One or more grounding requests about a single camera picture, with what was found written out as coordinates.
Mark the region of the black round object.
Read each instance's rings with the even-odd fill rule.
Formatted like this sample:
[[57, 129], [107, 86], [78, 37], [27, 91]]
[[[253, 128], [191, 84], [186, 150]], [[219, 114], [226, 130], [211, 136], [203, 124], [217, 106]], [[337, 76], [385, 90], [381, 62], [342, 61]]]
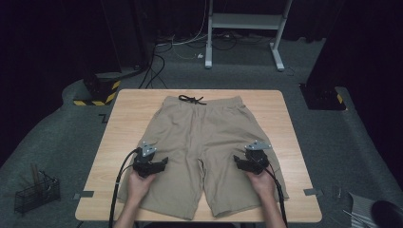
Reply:
[[371, 215], [379, 228], [403, 228], [403, 209], [389, 201], [376, 201]]

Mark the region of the white metal stand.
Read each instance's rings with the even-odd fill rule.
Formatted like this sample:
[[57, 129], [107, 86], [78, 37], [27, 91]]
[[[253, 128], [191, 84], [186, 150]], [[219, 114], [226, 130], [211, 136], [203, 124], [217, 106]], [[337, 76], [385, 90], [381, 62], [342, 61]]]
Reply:
[[213, 65], [212, 31], [213, 29], [263, 29], [277, 32], [275, 41], [269, 44], [278, 71], [284, 71], [278, 46], [288, 19], [293, 0], [286, 0], [284, 10], [279, 15], [216, 13], [213, 10], [214, 0], [208, 0], [208, 27], [205, 47], [204, 67]]

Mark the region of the grey striped cloth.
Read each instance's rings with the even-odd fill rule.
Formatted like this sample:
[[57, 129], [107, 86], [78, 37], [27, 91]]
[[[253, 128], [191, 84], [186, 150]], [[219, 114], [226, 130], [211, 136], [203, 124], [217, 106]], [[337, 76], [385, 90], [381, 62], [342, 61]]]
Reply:
[[374, 200], [350, 194], [353, 200], [351, 212], [352, 228], [379, 228], [372, 216]]

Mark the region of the person's left hand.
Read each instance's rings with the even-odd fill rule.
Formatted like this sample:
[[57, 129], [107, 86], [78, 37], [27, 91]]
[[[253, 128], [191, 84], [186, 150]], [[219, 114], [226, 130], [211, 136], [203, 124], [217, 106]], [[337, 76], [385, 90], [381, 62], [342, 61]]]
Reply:
[[146, 195], [155, 178], [155, 175], [142, 178], [136, 172], [132, 172], [128, 178], [127, 200], [139, 202]]

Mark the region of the khaki shorts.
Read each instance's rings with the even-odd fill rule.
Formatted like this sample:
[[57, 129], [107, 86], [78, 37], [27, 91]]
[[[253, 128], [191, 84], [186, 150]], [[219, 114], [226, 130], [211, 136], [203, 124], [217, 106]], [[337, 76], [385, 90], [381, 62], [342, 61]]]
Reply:
[[142, 140], [157, 149], [157, 161], [168, 159], [143, 198], [143, 209], [192, 219], [201, 196], [216, 218], [260, 206], [234, 158], [247, 144], [270, 140], [241, 97], [198, 104], [168, 96]]

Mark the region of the person's right hand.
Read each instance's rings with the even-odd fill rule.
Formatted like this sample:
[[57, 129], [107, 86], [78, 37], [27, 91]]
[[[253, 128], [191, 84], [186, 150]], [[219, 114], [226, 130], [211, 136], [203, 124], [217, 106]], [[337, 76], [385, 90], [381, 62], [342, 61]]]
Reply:
[[276, 186], [272, 177], [268, 173], [261, 172], [260, 174], [256, 175], [254, 173], [247, 172], [246, 175], [251, 181], [251, 184], [259, 197], [264, 198], [274, 196]]

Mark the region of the wooden stick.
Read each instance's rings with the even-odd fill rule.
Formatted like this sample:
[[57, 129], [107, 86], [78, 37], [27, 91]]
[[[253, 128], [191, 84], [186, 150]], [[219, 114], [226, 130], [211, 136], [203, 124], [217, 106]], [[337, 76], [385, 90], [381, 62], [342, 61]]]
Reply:
[[33, 182], [34, 182], [35, 191], [37, 193], [41, 193], [41, 185], [40, 185], [37, 166], [35, 163], [31, 163], [30, 168], [31, 168], [31, 175], [32, 175]]

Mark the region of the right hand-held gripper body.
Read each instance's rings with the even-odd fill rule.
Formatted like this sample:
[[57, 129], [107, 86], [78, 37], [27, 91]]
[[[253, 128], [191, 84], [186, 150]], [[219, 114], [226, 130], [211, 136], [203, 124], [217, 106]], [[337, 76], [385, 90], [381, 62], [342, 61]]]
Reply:
[[254, 141], [245, 146], [245, 157], [249, 162], [247, 171], [256, 175], [260, 174], [269, 164], [265, 149], [271, 149], [272, 145], [266, 142]]

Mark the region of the black base with hazard stripes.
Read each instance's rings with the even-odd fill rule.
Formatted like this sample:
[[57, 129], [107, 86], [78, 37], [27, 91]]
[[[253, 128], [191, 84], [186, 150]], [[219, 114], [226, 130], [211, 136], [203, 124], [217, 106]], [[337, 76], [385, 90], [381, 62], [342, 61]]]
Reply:
[[110, 105], [117, 94], [120, 85], [119, 80], [101, 80], [95, 75], [83, 79], [83, 83], [73, 98], [73, 103], [78, 106], [85, 105]]

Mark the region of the black base with yellow mark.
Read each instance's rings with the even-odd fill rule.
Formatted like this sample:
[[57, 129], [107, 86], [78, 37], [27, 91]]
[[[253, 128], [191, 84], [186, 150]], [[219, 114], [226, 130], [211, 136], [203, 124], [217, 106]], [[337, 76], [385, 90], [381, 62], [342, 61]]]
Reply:
[[334, 89], [300, 84], [299, 89], [307, 107], [312, 110], [345, 110], [341, 95]]

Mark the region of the black curtain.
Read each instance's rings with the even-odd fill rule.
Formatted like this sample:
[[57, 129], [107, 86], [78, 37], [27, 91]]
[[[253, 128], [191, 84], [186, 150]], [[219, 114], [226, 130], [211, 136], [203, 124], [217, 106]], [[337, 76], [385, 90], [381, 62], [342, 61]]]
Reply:
[[403, 0], [344, 0], [306, 85], [348, 89], [403, 189]]
[[0, 0], [0, 163], [69, 84], [142, 70], [143, 0]]

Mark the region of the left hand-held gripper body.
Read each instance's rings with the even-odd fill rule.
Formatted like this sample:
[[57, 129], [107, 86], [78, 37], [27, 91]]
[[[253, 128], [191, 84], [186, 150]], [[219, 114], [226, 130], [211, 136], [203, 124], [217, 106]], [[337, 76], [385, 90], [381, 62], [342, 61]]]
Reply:
[[142, 142], [141, 146], [135, 150], [136, 157], [134, 158], [132, 166], [140, 177], [148, 177], [152, 167], [161, 166], [158, 162], [152, 161], [156, 151], [157, 149], [147, 142]]

